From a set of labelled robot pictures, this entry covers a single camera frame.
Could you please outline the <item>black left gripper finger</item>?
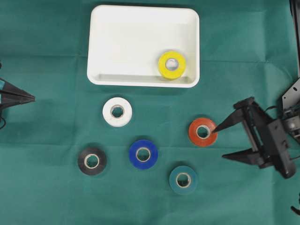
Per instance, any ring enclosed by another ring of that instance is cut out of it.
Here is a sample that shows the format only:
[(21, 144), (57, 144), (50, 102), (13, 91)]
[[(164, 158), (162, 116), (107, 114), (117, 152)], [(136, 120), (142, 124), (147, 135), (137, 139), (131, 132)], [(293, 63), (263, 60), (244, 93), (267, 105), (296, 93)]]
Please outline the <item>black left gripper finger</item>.
[(15, 96), (22, 96), (27, 98), (35, 98), (35, 96), (29, 94), (28, 92), (12, 85), (4, 79), (0, 79), (0, 92), (4, 94), (10, 94)]
[(23, 105), (30, 102), (35, 102), (35, 97), (25, 97), (16, 95), (1, 95), (0, 96), (0, 107), (8, 108), (15, 105)]

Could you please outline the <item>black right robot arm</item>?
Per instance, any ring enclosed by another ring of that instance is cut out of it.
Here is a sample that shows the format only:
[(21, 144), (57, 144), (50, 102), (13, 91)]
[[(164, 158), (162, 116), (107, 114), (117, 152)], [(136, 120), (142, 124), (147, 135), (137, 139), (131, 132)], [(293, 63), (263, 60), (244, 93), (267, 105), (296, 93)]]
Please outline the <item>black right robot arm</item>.
[(269, 116), (254, 97), (241, 100), (233, 107), (234, 112), (214, 132), (242, 123), (252, 147), (222, 157), (261, 169), (274, 166), (284, 178), (292, 177), (296, 165), (288, 151), (287, 136), (300, 140), (300, 82), (296, 81), (282, 96), (282, 116), (278, 119)]

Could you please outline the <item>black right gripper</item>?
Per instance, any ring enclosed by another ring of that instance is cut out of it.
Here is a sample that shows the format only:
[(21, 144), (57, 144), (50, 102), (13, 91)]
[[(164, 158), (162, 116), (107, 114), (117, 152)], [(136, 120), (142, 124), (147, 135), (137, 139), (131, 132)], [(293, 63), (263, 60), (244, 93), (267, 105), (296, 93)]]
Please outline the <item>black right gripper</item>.
[(220, 123), (213, 130), (213, 133), (243, 122), (245, 123), (244, 129), (249, 137), (251, 148), (224, 154), (222, 158), (248, 165), (257, 165), (259, 168), (273, 166), (268, 150), (271, 144), (268, 125), (274, 119), (255, 102), (253, 97), (239, 101), (233, 107), (236, 110)]

